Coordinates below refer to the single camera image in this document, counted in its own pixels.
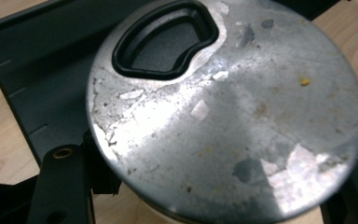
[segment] wooden table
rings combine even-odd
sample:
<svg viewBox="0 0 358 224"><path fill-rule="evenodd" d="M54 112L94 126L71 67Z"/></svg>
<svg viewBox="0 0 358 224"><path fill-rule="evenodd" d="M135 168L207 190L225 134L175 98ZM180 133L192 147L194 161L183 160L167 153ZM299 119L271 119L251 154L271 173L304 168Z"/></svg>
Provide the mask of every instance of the wooden table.
<svg viewBox="0 0 358 224"><path fill-rule="evenodd" d="M0 18L46 0L0 0ZM314 23L341 48L358 77L358 0L340 1ZM38 174L33 155L0 91L0 183L16 184ZM168 223L128 187L118 196L94 196L97 223ZM323 223L319 208L285 223Z"/></svg>

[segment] recessed handle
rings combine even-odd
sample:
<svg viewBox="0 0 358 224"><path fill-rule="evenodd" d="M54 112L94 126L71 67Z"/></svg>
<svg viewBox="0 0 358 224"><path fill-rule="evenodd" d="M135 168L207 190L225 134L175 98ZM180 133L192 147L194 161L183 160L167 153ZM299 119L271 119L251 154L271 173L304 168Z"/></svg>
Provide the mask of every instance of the recessed handle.
<svg viewBox="0 0 358 224"><path fill-rule="evenodd" d="M218 29L197 1L159 7L133 24L118 41L114 68L125 77L170 80L181 76L193 56L212 45Z"/></svg>

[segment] round metal plate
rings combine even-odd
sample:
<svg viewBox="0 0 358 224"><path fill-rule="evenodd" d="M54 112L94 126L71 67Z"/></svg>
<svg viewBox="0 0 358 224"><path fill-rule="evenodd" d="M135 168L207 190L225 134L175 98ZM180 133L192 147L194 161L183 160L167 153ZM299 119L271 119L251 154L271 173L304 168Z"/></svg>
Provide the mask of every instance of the round metal plate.
<svg viewBox="0 0 358 224"><path fill-rule="evenodd" d="M358 84L312 23L268 0L200 0L219 36L169 81L111 64L108 36L90 73L89 124L111 168L183 220L275 222L319 204L358 155Z"/></svg>

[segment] black rubber grip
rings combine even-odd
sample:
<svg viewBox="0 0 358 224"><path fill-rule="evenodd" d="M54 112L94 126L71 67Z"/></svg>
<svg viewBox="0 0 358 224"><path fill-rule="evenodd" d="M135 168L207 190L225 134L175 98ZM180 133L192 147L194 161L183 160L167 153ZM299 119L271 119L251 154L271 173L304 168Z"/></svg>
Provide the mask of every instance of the black rubber grip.
<svg viewBox="0 0 358 224"><path fill-rule="evenodd" d="M181 26L181 24L192 26L195 31L195 37L192 40L187 39L190 35L187 35L186 32L177 30L186 27L185 25ZM149 50L147 55L148 49L145 47L153 42L153 38L163 33L163 40L184 41L183 43L177 43L176 41L174 44L179 44L185 48L174 50L174 53L180 52L178 55L174 55L174 61L168 70L163 67L167 65L166 60L173 56L170 53L172 48L159 43L164 41L159 41L152 46L153 50ZM217 37L217 26L203 4L188 0L172 2L147 13L133 24L118 41L113 52L112 64L125 77L157 80L174 79L186 71L191 59L199 50L212 45ZM141 57L141 54L144 55L142 56L143 59L141 59L145 60L143 64L146 64L146 66L144 67L135 64L138 60L137 57ZM157 61L157 66L154 66L153 69L147 66L155 63L148 62L147 60L150 58L154 58Z"/></svg>

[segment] metal disc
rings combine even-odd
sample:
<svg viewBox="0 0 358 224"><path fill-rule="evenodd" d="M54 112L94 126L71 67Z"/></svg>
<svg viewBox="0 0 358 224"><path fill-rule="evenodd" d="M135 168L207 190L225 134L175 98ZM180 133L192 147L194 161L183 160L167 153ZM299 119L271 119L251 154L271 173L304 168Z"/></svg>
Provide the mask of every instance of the metal disc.
<svg viewBox="0 0 358 224"><path fill-rule="evenodd" d="M200 0L219 36L186 72L120 75L104 41L87 109L111 168L165 214L207 223L275 222L334 193L358 154L358 84L311 22L269 0Z"/></svg>

